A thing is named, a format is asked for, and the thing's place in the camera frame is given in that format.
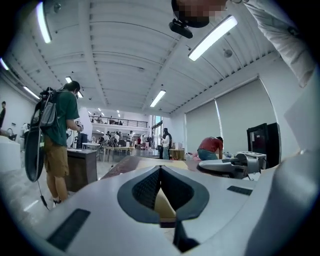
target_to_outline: roller shade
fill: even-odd
[[[274,109],[260,79],[217,98],[216,102],[223,131],[224,152],[236,154],[247,151],[247,129],[276,122]]]
[[[194,153],[206,137],[220,136],[215,101],[211,101],[186,114],[187,150]]]

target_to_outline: fluorescent light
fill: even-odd
[[[8,66],[6,65],[6,63],[4,62],[4,60],[3,60],[2,58],[0,58],[0,62],[1,62],[2,67],[3,67],[5,70],[9,70]]]
[[[158,95],[155,97],[154,101],[151,103],[150,107],[153,108],[158,101],[161,100],[161,98],[165,95],[166,91],[165,90],[161,90]]]
[[[189,58],[193,61],[197,60],[206,50],[218,41],[225,33],[238,24],[233,16],[228,16],[218,26],[216,26],[210,34],[208,34],[193,50],[189,53]]]
[[[65,80],[68,84],[72,82],[72,78],[70,76],[67,76]]]
[[[40,98],[35,95],[28,87],[24,86],[23,87],[28,93],[30,93],[33,97],[37,98],[38,100],[40,100]]]
[[[40,2],[36,6],[36,16],[38,19],[39,27],[41,30],[41,34],[43,37],[43,40],[45,41],[46,44],[51,42],[51,37],[49,34],[48,26],[46,23],[46,18],[45,18],[45,11],[44,11],[44,3]]]

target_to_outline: khaki shorts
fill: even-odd
[[[69,175],[67,148],[55,144],[49,136],[44,136],[44,166],[49,175],[64,177]]]

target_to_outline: ceiling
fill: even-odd
[[[55,13],[54,4],[61,9]],[[52,41],[42,38],[31,13],[3,57],[21,84],[35,93],[80,83],[79,104],[167,116],[199,94],[275,51],[243,4],[227,3],[221,16],[187,39],[169,29],[171,0],[56,0],[45,5]],[[192,50],[223,18],[238,25],[198,60]],[[224,57],[224,50],[233,52]],[[152,100],[166,94],[154,107]]]

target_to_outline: man in green shirt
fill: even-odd
[[[56,96],[56,116],[53,125],[44,133],[44,166],[47,172],[46,183],[52,194],[54,205],[67,199],[65,175],[69,174],[67,156],[67,128],[81,132],[75,119],[79,118],[77,94],[80,85],[76,81],[67,83]]]

